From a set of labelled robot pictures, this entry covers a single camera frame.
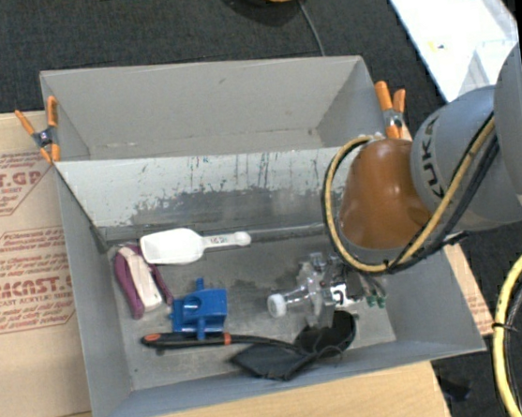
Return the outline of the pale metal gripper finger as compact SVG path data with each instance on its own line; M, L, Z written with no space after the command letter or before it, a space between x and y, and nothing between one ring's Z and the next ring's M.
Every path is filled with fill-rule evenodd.
M327 261L321 252L310 253L305 260L299 262L298 268L296 283L304 293L319 293L328 288L325 280Z
M334 322L335 310L333 296L318 295L307 303L306 323L312 329L330 328Z

